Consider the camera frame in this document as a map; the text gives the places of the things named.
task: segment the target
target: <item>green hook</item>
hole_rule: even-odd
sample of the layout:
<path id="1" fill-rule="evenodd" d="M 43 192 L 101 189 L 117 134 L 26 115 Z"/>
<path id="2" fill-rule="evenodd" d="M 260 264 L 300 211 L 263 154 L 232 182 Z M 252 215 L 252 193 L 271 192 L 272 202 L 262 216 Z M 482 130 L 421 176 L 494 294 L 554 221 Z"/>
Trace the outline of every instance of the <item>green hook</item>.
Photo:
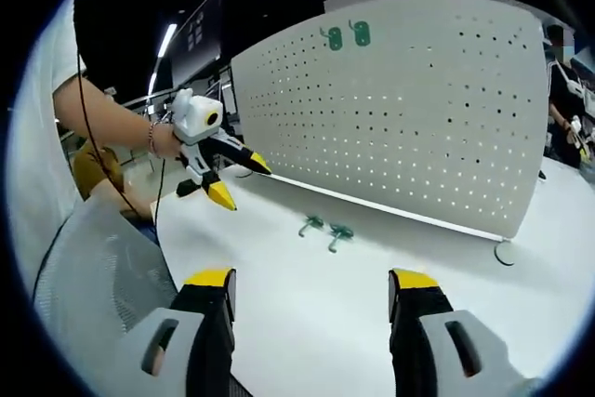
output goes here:
<path id="1" fill-rule="evenodd" d="M 328 246 L 328 251 L 330 251 L 331 253 L 337 252 L 337 249 L 335 248 L 335 244 L 337 243 L 338 240 L 340 240 L 340 239 L 348 240 L 353 237 L 353 231 L 351 230 L 351 228 L 346 227 L 345 225 L 338 225 L 336 223 L 331 224 L 331 234 L 333 236 L 335 236 L 335 239 L 333 239 L 333 242 L 331 242 L 331 244 Z"/>
<path id="2" fill-rule="evenodd" d="M 324 220 L 322 220 L 318 216 L 307 216 L 306 217 L 306 225 L 301 227 L 301 229 L 299 230 L 299 232 L 297 232 L 297 234 L 299 234 L 299 237 L 304 237 L 304 230 L 306 230 L 308 227 L 313 227 L 313 228 L 317 228 L 320 230 L 323 226 L 324 226 Z"/>

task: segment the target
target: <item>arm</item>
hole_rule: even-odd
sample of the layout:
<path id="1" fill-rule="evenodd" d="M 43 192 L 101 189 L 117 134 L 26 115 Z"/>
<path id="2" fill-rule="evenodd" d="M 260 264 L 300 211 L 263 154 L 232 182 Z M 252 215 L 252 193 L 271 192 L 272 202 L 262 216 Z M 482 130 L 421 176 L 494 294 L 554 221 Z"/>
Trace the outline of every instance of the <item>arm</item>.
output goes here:
<path id="1" fill-rule="evenodd" d="M 150 149 L 151 123 L 148 120 L 120 104 L 106 100 L 103 92 L 86 79 L 81 79 L 81 82 L 86 114 L 95 140 L 130 149 Z M 68 79 L 54 92 L 54 109 L 63 126 L 81 137 L 88 137 L 78 75 Z M 156 126 L 153 140 L 159 155 L 179 155 L 180 143 L 173 135 L 172 125 Z"/>
<path id="2" fill-rule="evenodd" d="M 91 195 L 99 195 L 104 197 L 118 205 L 118 209 L 121 213 L 127 216 L 136 216 L 137 214 L 128 206 L 126 201 L 120 195 L 109 181 L 109 179 L 104 179 L 100 183 L 98 183 L 93 190 L 91 190 Z M 134 206 L 134 208 L 139 212 L 140 216 L 147 220 L 152 220 L 152 213 L 151 213 L 151 204 L 147 201 L 144 201 L 137 197 L 136 194 L 131 192 L 124 192 L 124 196 Z"/>
<path id="3" fill-rule="evenodd" d="M 560 126 L 563 130 L 568 130 L 570 123 L 566 121 L 566 119 L 562 116 L 556 106 L 554 106 L 553 102 L 549 102 L 549 114 L 554 119 L 554 121 Z"/>

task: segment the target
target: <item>black cable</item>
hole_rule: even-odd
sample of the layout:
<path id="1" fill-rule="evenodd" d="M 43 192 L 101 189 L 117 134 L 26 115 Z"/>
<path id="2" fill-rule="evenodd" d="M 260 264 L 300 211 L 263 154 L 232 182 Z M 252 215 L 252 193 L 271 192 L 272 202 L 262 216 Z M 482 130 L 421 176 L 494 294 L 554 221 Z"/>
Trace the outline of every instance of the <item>black cable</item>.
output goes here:
<path id="1" fill-rule="evenodd" d="M 46 264 L 47 264 L 47 260 L 49 259 L 49 255 L 51 253 L 51 251 L 54 248 L 54 245 L 56 244 L 56 241 L 58 240 L 58 236 L 60 236 L 60 234 L 62 233 L 62 228 L 64 228 L 64 225 L 66 225 L 66 222 L 68 221 L 68 219 L 66 218 L 66 220 L 64 220 L 62 222 L 62 224 L 59 226 L 58 231 L 56 232 L 56 234 L 54 234 L 54 238 L 52 239 L 52 242 L 49 244 L 49 248 L 47 249 L 46 253 L 44 254 L 44 257 L 41 259 L 41 264 L 39 264 L 39 269 L 37 270 L 37 275 L 35 276 L 35 283 L 33 284 L 33 292 L 31 293 L 31 301 L 35 302 L 35 296 L 37 295 L 37 286 L 39 285 L 39 280 L 41 279 L 41 273 L 46 269 Z"/>
<path id="2" fill-rule="evenodd" d="M 159 216 L 159 204 L 161 203 L 161 192 L 164 188 L 165 158 L 161 163 L 161 179 L 159 180 L 159 192 L 157 193 L 157 205 L 155 206 L 155 236 L 157 236 L 157 216 Z"/>
<path id="3" fill-rule="evenodd" d="M 502 265 L 505 265 L 507 267 L 512 267 L 514 265 L 514 262 L 508 264 L 507 262 L 504 262 L 499 256 L 498 256 L 498 252 L 497 249 L 500 245 L 502 245 L 502 243 L 504 243 L 506 241 L 502 241 L 502 242 L 498 242 L 496 245 L 494 245 L 494 257 L 496 258 L 496 260 L 498 262 L 500 262 Z"/>
<path id="4" fill-rule="evenodd" d="M 254 171 L 248 172 L 245 176 L 235 176 L 235 177 L 237 179 L 245 179 L 246 177 L 250 177 L 252 174 L 254 174 Z"/>
<path id="5" fill-rule="evenodd" d="M 103 171 L 103 174 L 105 175 L 105 177 L 108 178 L 108 180 L 110 181 L 110 183 L 112 184 L 112 186 L 115 188 L 116 191 L 118 191 L 118 193 L 122 196 L 122 198 L 124 199 L 124 201 L 126 202 L 126 204 L 130 207 L 130 209 L 132 211 L 134 211 L 134 213 L 139 216 L 139 219 L 144 220 L 144 217 L 140 215 L 140 213 L 138 212 L 138 210 L 130 203 L 130 201 L 126 198 L 126 196 L 124 195 L 123 192 L 121 192 L 117 186 L 115 185 L 115 183 L 113 182 L 112 177 L 110 177 L 110 173 L 107 170 L 107 168 L 105 167 L 105 165 L 103 164 L 103 160 L 101 159 L 101 155 L 99 154 L 99 149 L 97 147 L 97 143 L 95 142 L 95 139 L 93 138 L 93 132 L 91 132 L 91 125 L 89 123 L 89 118 L 88 115 L 86 114 L 86 105 L 85 105 L 85 95 L 83 93 L 83 75 L 81 74 L 81 53 L 79 51 L 79 49 L 76 49 L 76 67 L 78 70 L 78 87 L 79 87 L 79 92 L 81 94 L 81 105 L 83 106 L 83 116 L 85 117 L 85 124 L 86 124 L 86 130 L 89 134 L 89 139 L 91 140 L 91 144 L 93 145 L 93 150 L 95 151 L 96 156 L 99 159 L 99 165 L 101 166 L 101 170 Z M 162 185 L 163 186 L 163 173 L 164 171 L 162 170 Z M 159 199 L 160 197 L 157 197 L 157 206 L 159 206 Z M 153 232 L 155 234 L 155 237 L 157 236 L 157 226 L 156 226 L 156 220 L 155 220 L 155 225 L 153 225 Z"/>

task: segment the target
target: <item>bracelet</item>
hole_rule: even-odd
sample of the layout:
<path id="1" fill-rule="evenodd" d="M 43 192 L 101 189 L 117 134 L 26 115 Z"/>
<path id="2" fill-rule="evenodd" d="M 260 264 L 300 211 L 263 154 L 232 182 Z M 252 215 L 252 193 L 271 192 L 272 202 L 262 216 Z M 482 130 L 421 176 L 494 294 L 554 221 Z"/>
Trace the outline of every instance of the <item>bracelet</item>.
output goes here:
<path id="1" fill-rule="evenodd" d="M 157 126 L 157 122 L 153 121 L 151 123 L 151 127 L 149 127 L 149 152 L 151 152 L 153 155 L 156 155 L 157 157 L 159 157 L 159 155 L 157 154 L 157 150 L 155 149 L 155 138 L 154 138 L 154 130 L 155 130 L 155 126 Z"/>

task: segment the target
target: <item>ceiling light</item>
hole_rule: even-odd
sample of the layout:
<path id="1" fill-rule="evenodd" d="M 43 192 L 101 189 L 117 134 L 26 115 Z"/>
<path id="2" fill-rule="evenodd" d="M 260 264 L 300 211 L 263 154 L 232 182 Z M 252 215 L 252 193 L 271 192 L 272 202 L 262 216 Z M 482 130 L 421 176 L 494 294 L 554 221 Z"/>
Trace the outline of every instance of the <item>ceiling light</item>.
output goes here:
<path id="1" fill-rule="evenodd" d="M 164 41 L 161 43 L 161 47 L 159 48 L 159 53 L 157 54 L 158 58 L 162 58 L 165 55 L 165 51 L 167 50 L 167 46 L 169 46 L 169 42 L 171 38 L 174 36 L 174 32 L 178 28 L 176 23 L 170 23 L 167 27 L 167 31 L 165 32 Z"/>
<path id="2" fill-rule="evenodd" d="M 149 92 L 147 93 L 147 95 L 151 95 L 152 88 L 155 87 L 155 79 L 157 79 L 157 73 L 153 73 L 151 75 L 151 81 L 149 81 Z"/>

